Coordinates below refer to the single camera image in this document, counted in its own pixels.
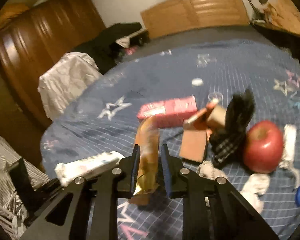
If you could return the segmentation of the wooden slatted headboard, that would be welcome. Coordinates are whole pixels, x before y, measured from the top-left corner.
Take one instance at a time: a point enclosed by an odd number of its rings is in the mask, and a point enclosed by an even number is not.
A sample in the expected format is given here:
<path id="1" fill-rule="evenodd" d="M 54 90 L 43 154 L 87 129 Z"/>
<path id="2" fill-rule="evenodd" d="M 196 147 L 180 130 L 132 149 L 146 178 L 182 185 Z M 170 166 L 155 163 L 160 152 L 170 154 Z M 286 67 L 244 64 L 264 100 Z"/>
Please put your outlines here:
<path id="1" fill-rule="evenodd" d="M 242 0 L 166 0 L 141 12 L 141 17 L 150 38 L 192 29 L 249 25 Z"/>

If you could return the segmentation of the white red paper package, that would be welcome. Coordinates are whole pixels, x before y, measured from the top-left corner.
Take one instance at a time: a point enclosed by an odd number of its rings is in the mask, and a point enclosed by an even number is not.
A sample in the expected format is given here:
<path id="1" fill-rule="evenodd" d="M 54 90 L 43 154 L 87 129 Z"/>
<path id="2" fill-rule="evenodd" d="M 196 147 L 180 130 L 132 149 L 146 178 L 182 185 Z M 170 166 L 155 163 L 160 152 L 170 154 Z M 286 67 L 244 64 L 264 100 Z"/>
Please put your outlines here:
<path id="1" fill-rule="evenodd" d="M 111 170 L 123 158 L 124 156 L 116 151 L 103 152 L 67 164 L 58 163 L 55 167 L 55 173 L 60 184 L 63 187 L 67 187 L 77 177 L 83 177 L 88 180 Z"/>

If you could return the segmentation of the red pink box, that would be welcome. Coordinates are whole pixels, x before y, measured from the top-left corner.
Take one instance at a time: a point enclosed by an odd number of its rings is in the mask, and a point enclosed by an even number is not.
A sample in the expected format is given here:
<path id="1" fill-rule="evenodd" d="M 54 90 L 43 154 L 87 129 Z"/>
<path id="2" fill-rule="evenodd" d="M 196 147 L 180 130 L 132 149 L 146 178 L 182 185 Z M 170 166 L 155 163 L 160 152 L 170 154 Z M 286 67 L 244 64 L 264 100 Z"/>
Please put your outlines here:
<path id="1" fill-rule="evenodd" d="M 150 102 L 140 107 L 136 117 L 139 122 L 153 116 L 158 128 L 180 127 L 198 111 L 195 97 Z"/>

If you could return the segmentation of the black clothes pile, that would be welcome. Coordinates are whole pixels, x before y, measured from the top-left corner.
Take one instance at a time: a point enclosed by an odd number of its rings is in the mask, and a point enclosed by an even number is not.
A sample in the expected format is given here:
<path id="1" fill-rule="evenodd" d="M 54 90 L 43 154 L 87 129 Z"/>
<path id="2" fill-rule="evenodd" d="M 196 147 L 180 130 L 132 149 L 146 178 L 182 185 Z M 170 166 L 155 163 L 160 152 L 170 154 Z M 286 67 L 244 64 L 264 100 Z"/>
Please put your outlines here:
<path id="1" fill-rule="evenodd" d="M 116 60 L 123 47 L 116 41 L 129 36 L 142 29 L 139 22 L 116 23 L 90 41 L 84 42 L 74 48 L 71 52 L 88 54 L 96 63 L 101 74 L 106 74 L 111 68 L 116 66 Z"/>

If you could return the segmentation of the blue checked star bedspread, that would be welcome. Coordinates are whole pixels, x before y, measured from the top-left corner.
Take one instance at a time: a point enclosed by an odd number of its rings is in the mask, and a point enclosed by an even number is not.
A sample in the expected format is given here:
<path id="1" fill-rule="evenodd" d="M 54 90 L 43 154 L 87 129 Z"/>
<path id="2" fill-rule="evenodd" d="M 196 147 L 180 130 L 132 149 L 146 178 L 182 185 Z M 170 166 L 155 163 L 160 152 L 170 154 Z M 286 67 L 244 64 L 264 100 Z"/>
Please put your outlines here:
<path id="1" fill-rule="evenodd" d="M 184 203 L 211 224 L 208 183 L 230 183 L 266 221 L 248 239 L 300 238 L 300 64 L 249 40 L 139 57 L 92 83 L 42 137 L 47 174 L 69 185 L 105 153 L 140 146 L 137 181 L 116 196 L 116 239 L 182 239 Z"/>

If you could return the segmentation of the brown wooden wardrobe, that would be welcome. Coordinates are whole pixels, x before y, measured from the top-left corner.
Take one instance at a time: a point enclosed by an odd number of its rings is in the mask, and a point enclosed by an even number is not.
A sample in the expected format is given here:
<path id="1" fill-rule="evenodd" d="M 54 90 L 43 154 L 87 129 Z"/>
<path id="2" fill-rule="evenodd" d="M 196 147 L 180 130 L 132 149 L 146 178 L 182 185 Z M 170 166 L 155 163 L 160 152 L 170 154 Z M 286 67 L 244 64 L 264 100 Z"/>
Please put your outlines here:
<path id="1" fill-rule="evenodd" d="M 18 132 L 17 152 L 40 165 L 40 139 L 51 125 L 38 92 L 39 77 L 76 46 L 105 29 L 92 0 L 49 0 L 0 30 L 0 63 L 14 99 L 29 120 Z"/>

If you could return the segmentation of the gold brown cardboard box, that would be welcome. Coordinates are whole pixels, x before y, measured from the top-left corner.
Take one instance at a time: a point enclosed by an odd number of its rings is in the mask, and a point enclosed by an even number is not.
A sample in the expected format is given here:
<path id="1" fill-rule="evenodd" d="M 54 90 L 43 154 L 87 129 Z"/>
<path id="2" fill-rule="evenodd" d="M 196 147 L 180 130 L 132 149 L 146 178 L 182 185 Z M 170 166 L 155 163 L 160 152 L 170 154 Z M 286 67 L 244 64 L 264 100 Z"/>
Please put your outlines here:
<path id="1" fill-rule="evenodd" d="M 135 144 L 140 146 L 140 163 L 134 196 L 131 204 L 146 206 L 158 188 L 159 129 L 155 117 L 143 120 L 138 127 Z"/>

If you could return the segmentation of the brown open cardboard box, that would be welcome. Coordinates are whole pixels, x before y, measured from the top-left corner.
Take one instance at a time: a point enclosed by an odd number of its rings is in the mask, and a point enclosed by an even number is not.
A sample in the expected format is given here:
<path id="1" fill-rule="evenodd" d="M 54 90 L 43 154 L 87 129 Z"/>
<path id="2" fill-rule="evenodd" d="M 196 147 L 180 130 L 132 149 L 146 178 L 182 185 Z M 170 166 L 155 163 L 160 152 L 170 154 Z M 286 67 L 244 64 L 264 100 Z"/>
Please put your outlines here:
<path id="1" fill-rule="evenodd" d="M 218 103 L 219 98 L 213 98 L 205 108 L 184 121 L 179 157 L 197 163 L 206 158 L 209 137 L 225 126 L 226 109 Z"/>

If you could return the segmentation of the black checked sock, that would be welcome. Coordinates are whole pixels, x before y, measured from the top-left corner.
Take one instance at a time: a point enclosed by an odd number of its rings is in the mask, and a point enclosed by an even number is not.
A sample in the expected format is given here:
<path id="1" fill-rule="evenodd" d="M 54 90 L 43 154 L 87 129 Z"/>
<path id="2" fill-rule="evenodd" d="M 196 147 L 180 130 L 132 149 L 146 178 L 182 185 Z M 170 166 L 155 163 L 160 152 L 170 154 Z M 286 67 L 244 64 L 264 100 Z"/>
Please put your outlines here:
<path id="1" fill-rule="evenodd" d="M 255 112 L 254 95 L 250 88 L 242 94 L 233 94 L 225 114 L 225 126 L 210 136 L 214 154 L 212 163 L 222 168 L 232 161 L 242 159 L 246 141 L 246 129 Z"/>

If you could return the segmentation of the black desk lamp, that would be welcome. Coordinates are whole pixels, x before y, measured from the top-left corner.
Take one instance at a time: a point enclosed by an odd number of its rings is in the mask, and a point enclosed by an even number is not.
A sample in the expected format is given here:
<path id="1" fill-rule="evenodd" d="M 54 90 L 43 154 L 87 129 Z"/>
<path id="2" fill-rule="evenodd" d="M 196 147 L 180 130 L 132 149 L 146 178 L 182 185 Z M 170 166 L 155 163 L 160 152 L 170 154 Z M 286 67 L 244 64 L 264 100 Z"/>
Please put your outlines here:
<path id="1" fill-rule="evenodd" d="M 266 15 L 263 11 L 263 8 L 265 5 L 268 4 L 268 0 L 256 0 L 258 2 L 258 7 L 254 4 L 254 0 L 247 0 L 247 1 L 253 10 L 251 21 L 257 23 L 265 23 Z"/>

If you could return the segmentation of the small white cap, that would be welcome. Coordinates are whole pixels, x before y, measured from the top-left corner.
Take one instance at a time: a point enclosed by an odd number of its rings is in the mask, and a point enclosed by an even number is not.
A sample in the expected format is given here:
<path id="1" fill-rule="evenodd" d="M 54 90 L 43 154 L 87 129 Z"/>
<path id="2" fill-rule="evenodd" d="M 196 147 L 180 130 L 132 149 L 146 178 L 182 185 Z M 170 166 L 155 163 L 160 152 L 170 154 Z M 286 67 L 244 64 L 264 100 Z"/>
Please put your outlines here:
<path id="1" fill-rule="evenodd" d="M 203 80 L 201 78 L 195 78 L 191 81 L 191 83 L 194 87 L 198 87 L 203 85 Z"/>

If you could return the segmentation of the white crumpled cloth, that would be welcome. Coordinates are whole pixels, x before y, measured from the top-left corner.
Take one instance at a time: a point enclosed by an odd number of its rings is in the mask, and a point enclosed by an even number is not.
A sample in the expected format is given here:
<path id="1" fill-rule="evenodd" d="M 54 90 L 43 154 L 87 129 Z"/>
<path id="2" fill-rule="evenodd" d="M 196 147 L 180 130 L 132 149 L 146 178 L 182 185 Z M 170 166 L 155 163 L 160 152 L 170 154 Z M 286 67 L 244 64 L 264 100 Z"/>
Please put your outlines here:
<path id="1" fill-rule="evenodd" d="M 65 53 L 47 72 L 39 77 L 40 94 L 46 116 L 54 120 L 84 90 L 103 75 L 95 61 L 86 53 Z"/>

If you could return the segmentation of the red apple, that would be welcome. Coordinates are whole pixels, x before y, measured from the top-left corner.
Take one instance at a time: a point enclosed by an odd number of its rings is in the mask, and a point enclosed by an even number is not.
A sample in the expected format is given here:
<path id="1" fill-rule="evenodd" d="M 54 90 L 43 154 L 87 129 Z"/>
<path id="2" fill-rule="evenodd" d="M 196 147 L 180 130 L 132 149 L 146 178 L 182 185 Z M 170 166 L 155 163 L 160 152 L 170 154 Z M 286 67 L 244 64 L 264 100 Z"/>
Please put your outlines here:
<path id="1" fill-rule="evenodd" d="M 247 132 L 243 163 L 255 173 L 269 174 L 276 170 L 283 154 L 283 134 L 271 121 L 256 123 Z"/>

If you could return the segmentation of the dark wooden desk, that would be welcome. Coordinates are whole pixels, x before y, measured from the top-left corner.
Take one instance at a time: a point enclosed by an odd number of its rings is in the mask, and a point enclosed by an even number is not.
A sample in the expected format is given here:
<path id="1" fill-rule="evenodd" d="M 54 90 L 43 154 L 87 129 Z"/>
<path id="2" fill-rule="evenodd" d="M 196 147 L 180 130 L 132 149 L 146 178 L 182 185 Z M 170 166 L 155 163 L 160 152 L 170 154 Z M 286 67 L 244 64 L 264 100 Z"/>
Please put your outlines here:
<path id="1" fill-rule="evenodd" d="M 250 25 L 275 46 L 288 51 L 300 63 L 300 34 L 291 33 L 272 24 L 250 21 Z"/>

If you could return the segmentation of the small white sock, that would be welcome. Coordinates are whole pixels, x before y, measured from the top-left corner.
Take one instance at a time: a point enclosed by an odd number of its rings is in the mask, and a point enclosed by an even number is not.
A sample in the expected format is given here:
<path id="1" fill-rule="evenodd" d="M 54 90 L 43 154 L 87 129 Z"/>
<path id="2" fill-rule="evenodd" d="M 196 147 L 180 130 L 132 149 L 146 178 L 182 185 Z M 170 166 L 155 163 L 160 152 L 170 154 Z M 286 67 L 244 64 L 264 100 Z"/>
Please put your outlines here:
<path id="1" fill-rule="evenodd" d="M 279 167 L 289 171 L 294 177 L 294 189 L 300 186 L 300 171 L 294 167 L 297 128 L 286 124 L 283 131 L 283 154 Z"/>

